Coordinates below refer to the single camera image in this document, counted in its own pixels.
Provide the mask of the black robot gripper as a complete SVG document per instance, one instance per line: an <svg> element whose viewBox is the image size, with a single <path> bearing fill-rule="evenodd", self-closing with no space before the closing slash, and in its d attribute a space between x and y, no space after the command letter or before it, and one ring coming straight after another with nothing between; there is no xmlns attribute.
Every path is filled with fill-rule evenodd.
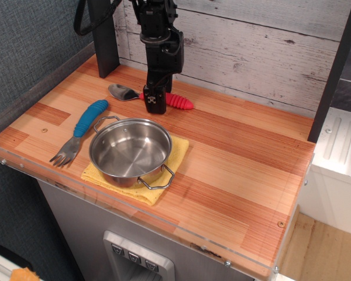
<svg viewBox="0 0 351 281"><path fill-rule="evenodd" d="M166 88L173 85L173 75L184 65L184 34L167 29L165 36L148 37L140 34L146 46L147 81L143 88L144 103L151 114L166 113Z"/></svg>

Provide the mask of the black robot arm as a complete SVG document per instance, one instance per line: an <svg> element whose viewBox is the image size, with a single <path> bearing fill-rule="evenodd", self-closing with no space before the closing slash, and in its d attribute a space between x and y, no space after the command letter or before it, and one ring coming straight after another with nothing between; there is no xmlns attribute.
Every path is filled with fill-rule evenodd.
<svg viewBox="0 0 351 281"><path fill-rule="evenodd" d="M146 47L144 103L149 113L164 114L173 75L181 73L184 65L184 35L173 25L177 5L174 1L132 1L132 5Z"/></svg>

